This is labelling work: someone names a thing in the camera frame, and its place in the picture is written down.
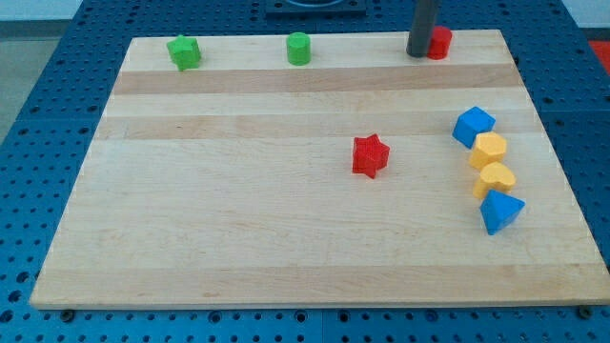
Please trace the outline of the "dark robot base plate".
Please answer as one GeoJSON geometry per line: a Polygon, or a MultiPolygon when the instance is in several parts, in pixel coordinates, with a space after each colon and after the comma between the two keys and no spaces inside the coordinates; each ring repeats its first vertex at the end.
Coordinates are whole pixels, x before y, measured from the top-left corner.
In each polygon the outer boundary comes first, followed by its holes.
{"type": "Polygon", "coordinates": [[[266,0],[267,18],[297,16],[320,16],[341,14],[365,14],[366,0],[266,0]]]}

